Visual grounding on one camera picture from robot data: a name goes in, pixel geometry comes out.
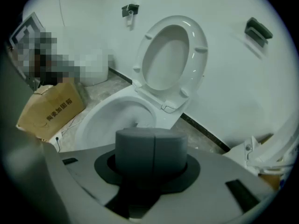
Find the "screw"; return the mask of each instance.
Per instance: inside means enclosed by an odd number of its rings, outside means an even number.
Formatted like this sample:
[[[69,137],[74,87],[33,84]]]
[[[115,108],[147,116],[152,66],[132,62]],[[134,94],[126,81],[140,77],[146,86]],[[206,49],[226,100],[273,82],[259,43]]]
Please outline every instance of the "screw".
[[[251,149],[251,145],[250,145],[250,144],[246,145],[245,149],[246,149],[247,151],[249,151],[249,150]]]

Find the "pixelated area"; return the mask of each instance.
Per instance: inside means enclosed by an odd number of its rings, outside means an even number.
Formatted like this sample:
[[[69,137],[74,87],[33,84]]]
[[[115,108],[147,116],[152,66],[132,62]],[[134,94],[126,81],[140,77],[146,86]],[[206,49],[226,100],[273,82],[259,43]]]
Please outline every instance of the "pixelated area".
[[[26,76],[40,79],[41,85],[68,78],[91,85],[107,76],[113,56],[102,48],[100,37],[73,27],[49,28],[50,32],[36,22],[29,17],[10,39],[18,68]]]

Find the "black cable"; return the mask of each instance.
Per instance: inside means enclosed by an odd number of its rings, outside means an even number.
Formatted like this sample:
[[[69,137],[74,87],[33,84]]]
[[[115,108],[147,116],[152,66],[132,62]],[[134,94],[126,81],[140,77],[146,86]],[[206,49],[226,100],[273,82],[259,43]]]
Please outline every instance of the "black cable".
[[[59,147],[59,151],[58,151],[58,152],[60,152],[60,146],[59,146],[59,143],[58,143],[58,139],[59,139],[59,138],[58,138],[58,137],[56,137],[55,139],[56,139],[56,142],[57,142],[57,144],[58,144],[58,147]]]

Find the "wall-mounted holder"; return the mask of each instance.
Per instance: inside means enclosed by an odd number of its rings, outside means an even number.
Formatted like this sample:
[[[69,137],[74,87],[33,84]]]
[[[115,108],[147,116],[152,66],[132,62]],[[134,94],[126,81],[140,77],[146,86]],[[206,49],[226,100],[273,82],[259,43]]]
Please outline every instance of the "wall-mounted holder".
[[[139,5],[129,4],[122,7],[122,17],[127,17],[127,26],[133,23],[133,16],[138,14]]]
[[[250,18],[246,23],[245,33],[255,40],[261,47],[268,44],[267,39],[271,39],[273,34],[255,18]]]

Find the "toilet seat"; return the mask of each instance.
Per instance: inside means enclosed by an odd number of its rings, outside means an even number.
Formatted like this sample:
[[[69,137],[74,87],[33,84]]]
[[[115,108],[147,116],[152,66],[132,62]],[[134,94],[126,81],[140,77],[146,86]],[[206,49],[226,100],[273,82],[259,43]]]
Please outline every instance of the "toilet seat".
[[[207,50],[206,37],[194,20],[162,19],[141,41],[132,72],[135,91],[158,109],[174,112],[198,89]]]

